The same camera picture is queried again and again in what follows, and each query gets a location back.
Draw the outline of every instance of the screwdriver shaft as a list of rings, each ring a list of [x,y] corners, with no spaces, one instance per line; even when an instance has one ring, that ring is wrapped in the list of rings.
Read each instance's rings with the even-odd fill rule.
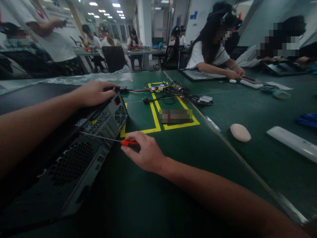
[[[110,138],[105,138],[105,137],[101,137],[101,136],[96,136],[96,135],[92,135],[92,134],[85,133],[85,132],[81,132],[81,133],[83,133],[83,134],[85,134],[85,135],[89,135],[89,136],[94,136],[94,137],[102,138],[102,139],[109,139],[109,140],[121,142],[120,140],[114,140],[114,139],[110,139]]]

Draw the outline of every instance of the fan grille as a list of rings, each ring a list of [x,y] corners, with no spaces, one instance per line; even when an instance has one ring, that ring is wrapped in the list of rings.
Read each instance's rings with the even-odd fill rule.
[[[122,122],[125,119],[125,116],[126,116],[126,112],[124,110],[124,107],[120,106],[115,113],[115,119],[119,125],[122,124]]]
[[[68,147],[50,167],[54,186],[64,186],[78,179],[93,159],[93,148],[89,143],[75,143]]]

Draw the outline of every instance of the white remote control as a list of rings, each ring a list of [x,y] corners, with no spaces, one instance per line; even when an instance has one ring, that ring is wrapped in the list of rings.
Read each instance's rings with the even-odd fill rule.
[[[281,127],[273,127],[269,129],[267,133],[301,155],[317,163],[317,146],[314,144]]]
[[[252,83],[249,83],[248,81],[245,81],[243,79],[240,80],[240,83],[247,85],[247,86],[254,88],[254,89],[259,89],[259,88],[263,87],[263,84],[252,84]]]

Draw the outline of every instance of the white mouse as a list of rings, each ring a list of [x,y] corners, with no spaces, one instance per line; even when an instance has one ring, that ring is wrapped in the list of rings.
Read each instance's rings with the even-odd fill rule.
[[[250,133],[243,125],[232,124],[230,126],[230,130],[231,130],[233,136],[239,141],[248,142],[249,140],[251,140]]]

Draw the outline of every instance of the red screwdriver handle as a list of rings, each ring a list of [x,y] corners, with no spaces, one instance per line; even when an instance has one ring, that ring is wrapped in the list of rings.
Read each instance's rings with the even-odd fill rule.
[[[141,146],[136,141],[131,141],[131,140],[124,139],[124,140],[121,141],[121,145],[130,147],[130,148],[136,150],[138,153],[141,150]]]

